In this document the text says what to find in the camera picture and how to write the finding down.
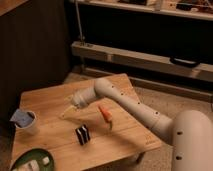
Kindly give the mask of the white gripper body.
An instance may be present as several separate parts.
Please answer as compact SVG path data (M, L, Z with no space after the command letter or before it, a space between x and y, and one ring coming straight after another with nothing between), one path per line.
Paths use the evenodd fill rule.
M87 95L87 89L78 90L73 94L71 103L77 108L85 108L88 106Z

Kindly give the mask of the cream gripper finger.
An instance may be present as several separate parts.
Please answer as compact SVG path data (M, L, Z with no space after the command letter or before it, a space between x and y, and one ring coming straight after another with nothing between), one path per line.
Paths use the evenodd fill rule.
M73 113L75 113L78 108L74 105L70 105L64 112L60 114L61 119L69 118Z

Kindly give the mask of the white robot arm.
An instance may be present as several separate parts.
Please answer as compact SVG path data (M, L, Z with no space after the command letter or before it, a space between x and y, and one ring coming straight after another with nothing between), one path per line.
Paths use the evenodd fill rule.
M213 171L213 122L204 113L186 110L171 119L125 95L106 78L73 93L71 105L82 109L102 98L116 102L173 147L171 171Z

